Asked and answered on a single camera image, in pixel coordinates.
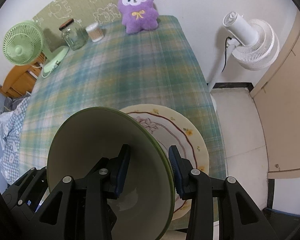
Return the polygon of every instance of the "purple plush toy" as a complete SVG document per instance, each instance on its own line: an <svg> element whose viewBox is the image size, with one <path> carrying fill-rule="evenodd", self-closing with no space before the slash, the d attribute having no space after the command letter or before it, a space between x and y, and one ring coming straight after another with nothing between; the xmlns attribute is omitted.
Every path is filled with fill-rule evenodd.
<svg viewBox="0 0 300 240"><path fill-rule="evenodd" d="M119 0L118 9L129 34L157 28L159 13L153 8L153 0Z"/></svg>

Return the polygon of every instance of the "plaid tablecloth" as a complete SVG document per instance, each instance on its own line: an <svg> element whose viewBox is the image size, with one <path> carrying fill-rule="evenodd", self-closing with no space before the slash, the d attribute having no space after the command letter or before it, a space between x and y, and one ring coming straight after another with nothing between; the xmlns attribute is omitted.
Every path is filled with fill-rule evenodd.
<svg viewBox="0 0 300 240"><path fill-rule="evenodd" d="M47 78L38 78L23 122L19 175L42 168L61 124L91 106L167 106L204 138L209 175L225 178L224 145L200 66L178 20L160 16L152 32L127 35L120 21L104 26L99 43L71 51Z"/></svg>

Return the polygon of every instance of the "white floor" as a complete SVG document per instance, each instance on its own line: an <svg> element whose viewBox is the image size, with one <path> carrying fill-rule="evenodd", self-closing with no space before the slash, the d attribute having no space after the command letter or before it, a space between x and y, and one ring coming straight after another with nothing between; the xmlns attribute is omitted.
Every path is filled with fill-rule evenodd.
<svg viewBox="0 0 300 240"><path fill-rule="evenodd" d="M247 89L213 89L228 176L235 177L260 209L267 202L268 160L260 118Z"/></svg>

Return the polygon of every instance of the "green fan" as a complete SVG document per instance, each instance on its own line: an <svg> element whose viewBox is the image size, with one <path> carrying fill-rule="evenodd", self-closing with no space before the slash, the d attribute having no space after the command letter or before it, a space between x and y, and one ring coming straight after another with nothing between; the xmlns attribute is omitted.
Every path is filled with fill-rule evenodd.
<svg viewBox="0 0 300 240"><path fill-rule="evenodd" d="M42 29L32 21L24 21L13 26L6 33L3 44L5 57L15 65L30 64L43 52L48 60L43 67L44 73L50 73L58 66L68 51L68 46L61 46L51 52Z"/></svg>

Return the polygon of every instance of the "ceramic plate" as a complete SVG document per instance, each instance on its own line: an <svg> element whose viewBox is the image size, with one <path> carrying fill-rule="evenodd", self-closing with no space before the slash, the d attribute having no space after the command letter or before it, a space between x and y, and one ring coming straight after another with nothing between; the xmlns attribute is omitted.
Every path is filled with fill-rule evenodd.
<svg viewBox="0 0 300 240"><path fill-rule="evenodd" d="M133 117L160 144L166 155L171 145L176 145L182 158L192 166L209 174L209 155L204 140L195 126L182 114L165 106L142 104L128 106L122 112ZM191 200L182 200L175 193L173 218L185 215L191 208Z"/></svg>

